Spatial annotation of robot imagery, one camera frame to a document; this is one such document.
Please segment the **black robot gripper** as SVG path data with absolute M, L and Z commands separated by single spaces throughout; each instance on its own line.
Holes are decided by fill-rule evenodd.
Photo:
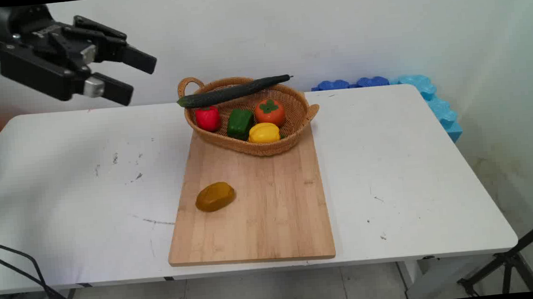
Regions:
M 82 15 L 56 21 L 47 5 L 0 7 L 0 73 L 16 80 L 91 74 L 91 63 L 121 62 L 148 74 L 157 58 L 136 49 L 127 35 Z M 134 88 L 99 72 L 84 80 L 82 94 L 130 106 Z

